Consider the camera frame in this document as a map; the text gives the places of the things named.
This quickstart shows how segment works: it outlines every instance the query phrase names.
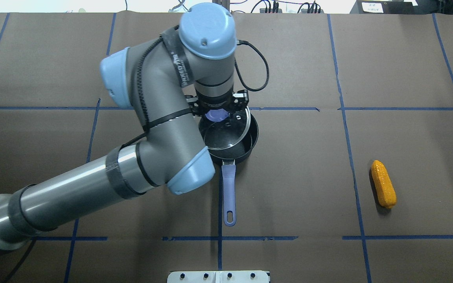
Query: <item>purple lid knob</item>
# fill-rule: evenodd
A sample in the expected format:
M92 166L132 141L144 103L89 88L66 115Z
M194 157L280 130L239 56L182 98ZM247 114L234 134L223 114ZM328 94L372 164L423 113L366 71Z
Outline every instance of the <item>purple lid knob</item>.
M228 111L225 109L209 110L205 113L205 117L212 122L221 122L229 116Z

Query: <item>handle hole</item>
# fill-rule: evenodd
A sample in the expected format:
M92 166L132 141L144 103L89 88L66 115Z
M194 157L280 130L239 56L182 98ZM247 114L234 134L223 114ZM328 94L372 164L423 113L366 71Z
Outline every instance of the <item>handle hole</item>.
M232 211L226 212L226 221L232 223L234 221L234 213Z

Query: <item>yellow corn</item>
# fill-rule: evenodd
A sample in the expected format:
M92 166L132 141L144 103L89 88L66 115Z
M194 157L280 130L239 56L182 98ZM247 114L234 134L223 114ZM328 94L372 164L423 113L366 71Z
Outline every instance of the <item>yellow corn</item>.
M379 204L385 208L392 208L396 204L396 192L390 182L387 169L378 160L372 163L372 178L374 179Z

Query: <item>black strap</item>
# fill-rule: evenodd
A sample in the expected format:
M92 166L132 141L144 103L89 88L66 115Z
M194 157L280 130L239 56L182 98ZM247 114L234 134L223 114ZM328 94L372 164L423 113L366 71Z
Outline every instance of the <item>black strap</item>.
M124 199L131 199L144 195L135 191L129 182L123 178L122 172L120 171L120 163L118 163L118 153L121 147L117 147L108 153L106 156L106 175L108 176L109 183L115 192Z
M169 28L160 35L164 40L164 46L171 56L176 75L180 79L181 88L191 84L193 79L192 69L185 54L185 47L176 31L177 27Z
M140 154L140 150L139 150L139 146L141 145L141 143L138 143L135 145L135 157L137 159L137 165L139 165L139 169L141 170L141 173L142 175L144 176L144 179L150 184L152 185L153 187L158 187L158 185L148 176L148 173L146 172L146 170L144 170L144 166L142 165L142 162L141 162L141 154Z
M178 118L180 116L183 116L183 115L186 115L186 114L189 114L189 113L192 113L192 110L190 108L186 108L186 109L183 109L183 110L180 110L180 111L176 111L176 112L171 113L169 115L165 115L164 117L160 117L157 120L151 121L150 123L144 125L142 127L142 129L145 132L148 132L149 129L155 127L156 125L163 124L163 123L165 123L165 122L167 122L169 120Z
M49 232L56 229L56 227L52 229L36 227L32 225L24 216L24 212L22 211L22 203L20 202L20 200L22 199L22 195L24 194L24 192L28 188L31 188L32 186L35 185L36 184L29 185L15 192L13 195L11 195L8 202L9 221L11 222L15 229L29 237L39 235L40 232Z

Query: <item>light blue joint cap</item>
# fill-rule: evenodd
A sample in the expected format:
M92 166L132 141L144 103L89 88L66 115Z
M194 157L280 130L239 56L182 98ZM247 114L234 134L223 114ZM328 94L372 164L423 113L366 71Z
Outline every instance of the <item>light blue joint cap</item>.
M101 77L104 87L108 90L113 101L120 108L131 108L131 100L127 91L127 76L125 66L127 52L130 47L120 50L101 61Z
M182 193L195 190L209 182L214 176L214 165L207 147L204 147L185 167L167 183L171 193Z
M234 18L218 4L192 6L181 17L178 31L186 48L206 59L225 59L237 47Z

